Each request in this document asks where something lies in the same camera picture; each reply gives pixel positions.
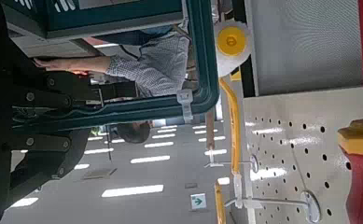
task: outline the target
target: fluorescent light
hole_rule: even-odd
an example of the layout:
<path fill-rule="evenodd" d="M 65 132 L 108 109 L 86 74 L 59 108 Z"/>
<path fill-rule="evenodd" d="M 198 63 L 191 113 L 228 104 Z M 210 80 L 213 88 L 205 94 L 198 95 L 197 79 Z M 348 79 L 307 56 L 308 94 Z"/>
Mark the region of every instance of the fluorescent light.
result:
<path fill-rule="evenodd" d="M 162 129 L 173 129 L 173 128 L 176 128 L 178 127 L 177 125 L 172 125 L 172 126 L 164 126 L 164 127 L 161 127 Z"/>
<path fill-rule="evenodd" d="M 76 165 L 76 167 L 74 167 L 74 170 L 83 170 L 83 169 L 86 169 L 88 167 L 90 167 L 89 164 L 78 164 L 78 165 Z"/>
<path fill-rule="evenodd" d="M 97 141 L 97 140 L 102 140 L 103 137 L 90 137 L 88 138 L 88 141 Z"/>
<path fill-rule="evenodd" d="M 124 143 L 125 142 L 125 140 L 123 140 L 123 139 L 114 139 L 114 140 L 112 140 L 111 141 L 111 143 Z"/>
<path fill-rule="evenodd" d="M 10 207 L 25 207 L 25 206 L 30 206 L 33 203 L 35 203 L 36 201 L 38 201 L 38 198 L 25 198 L 25 199 L 18 200 L 17 202 L 15 202 L 14 204 L 12 204 Z"/>
<path fill-rule="evenodd" d="M 102 148 L 102 149 L 86 150 L 85 155 L 105 153 L 105 152 L 110 152 L 110 151 L 114 151 L 114 148 Z"/>
<path fill-rule="evenodd" d="M 220 141 L 220 140 L 225 140 L 226 137 L 225 136 L 218 136 L 218 137 L 214 137 L 214 141 Z M 200 138 L 199 142 L 206 142 L 207 139 L 206 138 Z"/>
<path fill-rule="evenodd" d="M 205 151 L 204 155 L 211 156 L 213 154 L 213 156 L 215 156 L 215 155 L 223 155 L 223 154 L 227 154 L 227 153 L 228 153 L 227 149 L 219 149 L 219 150 L 213 150 L 213 151 Z"/>
<path fill-rule="evenodd" d="M 195 126 L 192 129 L 205 129 L 206 126 L 205 125 L 201 125 L 201 126 Z"/>
<path fill-rule="evenodd" d="M 200 133 L 207 133 L 207 131 L 206 131 L 206 130 L 204 130 L 204 131 L 196 131 L 196 132 L 195 132 L 195 134 L 200 134 Z"/>
<path fill-rule="evenodd" d="M 175 144 L 174 142 L 153 143 L 153 144 L 146 144 L 144 147 L 169 147 L 174 144 Z"/>
<path fill-rule="evenodd" d="M 144 187 L 136 187 L 136 188 L 126 188 L 126 189 L 108 189 L 106 190 L 102 197 L 110 198 L 110 197 L 119 197 L 119 196 L 128 196 L 128 195 L 137 195 L 137 194 L 148 194 L 148 193 L 157 193 L 163 192 L 163 185 L 154 185 L 154 186 L 144 186 Z"/>
<path fill-rule="evenodd" d="M 165 129 L 165 130 L 158 130 L 158 133 L 173 133 L 177 131 L 177 129 Z"/>
<path fill-rule="evenodd" d="M 228 185 L 230 184 L 230 178 L 229 177 L 222 177 L 218 179 L 219 185 Z"/>
<path fill-rule="evenodd" d="M 168 161 L 168 160 L 170 160 L 170 156 L 146 157 L 146 158 L 132 159 L 131 164 L 153 162 L 153 161 Z"/>
<path fill-rule="evenodd" d="M 119 46 L 119 44 L 103 44 L 103 45 L 95 45 L 94 47 L 96 49 L 102 49 L 102 48 L 109 48 L 109 47 L 116 47 Z"/>
<path fill-rule="evenodd" d="M 152 136 L 153 139 L 158 139 L 158 138 L 168 138 L 168 137 L 174 137 L 175 133 L 168 133 L 168 134 L 163 134 L 163 135 L 154 135 Z"/>

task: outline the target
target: person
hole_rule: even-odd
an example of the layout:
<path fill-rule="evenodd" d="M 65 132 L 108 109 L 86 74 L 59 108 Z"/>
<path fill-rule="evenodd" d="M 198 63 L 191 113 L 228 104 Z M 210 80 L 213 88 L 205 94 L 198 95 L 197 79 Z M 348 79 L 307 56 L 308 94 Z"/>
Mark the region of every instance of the person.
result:
<path fill-rule="evenodd" d="M 179 25 L 186 31 L 188 22 Z M 120 34 L 101 35 L 95 38 L 106 42 L 141 46 L 141 56 L 131 60 L 119 55 L 90 58 L 35 59 L 47 71 L 69 71 L 77 75 L 99 72 L 114 77 L 124 77 L 136 84 L 139 97 L 156 97 L 176 94 L 182 89 L 187 73 L 188 38 L 172 26 L 162 26 Z M 118 124 L 117 133 L 128 143 L 144 143 L 149 137 L 148 121 Z"/>

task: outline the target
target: hand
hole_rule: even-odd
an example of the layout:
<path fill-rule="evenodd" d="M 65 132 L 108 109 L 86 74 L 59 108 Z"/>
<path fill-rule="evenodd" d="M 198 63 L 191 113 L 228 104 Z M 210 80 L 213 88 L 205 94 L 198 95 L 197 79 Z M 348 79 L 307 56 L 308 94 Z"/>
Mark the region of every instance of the hand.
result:
<path fill-rule="evenodd" d="M 73 63 L 75 62 L 73 59 L 55 59 L 51 61 L 42 61 L 34 58 L 34 61 L 37 67 L 45 68 L 47 71 L 67 71 L 80 76 L 88 75 L 87 71 L 73 69 Z"/>

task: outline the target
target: pegboard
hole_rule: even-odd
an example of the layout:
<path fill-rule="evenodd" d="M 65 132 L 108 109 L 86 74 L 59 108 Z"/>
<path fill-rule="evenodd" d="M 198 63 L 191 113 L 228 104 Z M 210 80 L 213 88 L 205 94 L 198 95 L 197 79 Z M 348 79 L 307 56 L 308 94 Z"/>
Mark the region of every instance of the pegboard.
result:
<path fill-rule="evenodd" d="M 307 189 L 320 203 L 319 223 L 349 223 L 345 203 L 352 167 L 338 147 L 337 131 L 363 119 L 363 89 L 244 99 L 244 117 L 245 149 L 259 161 L 257 175 L 244 170 L 251 175 L 253 196 L 298 201 Z M 252 219 L 308 223 L 303 208 L 290 205 L 265 205 Z"/>

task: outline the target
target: metal rod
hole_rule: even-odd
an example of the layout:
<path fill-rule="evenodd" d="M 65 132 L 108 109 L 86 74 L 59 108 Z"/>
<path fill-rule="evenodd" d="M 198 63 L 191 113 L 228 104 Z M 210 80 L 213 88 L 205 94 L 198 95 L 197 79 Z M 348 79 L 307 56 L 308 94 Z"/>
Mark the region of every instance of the metal rod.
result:
<path fill-rule="evenodd" d="M 258 203 L 275 203 L 275 204 L 287 204 L 287 205 L 297 205 L 297 206 L 309 206 L 307 202 L 302 201 L 290 201 L 290 200 L 278 200 L 278 199 L 260 199 L 260 198 L 243 198 L 243 200 Z M 225 203 L 225 207 L 231 206 L 236 202 L 236 199 L 231 199 Z"/>

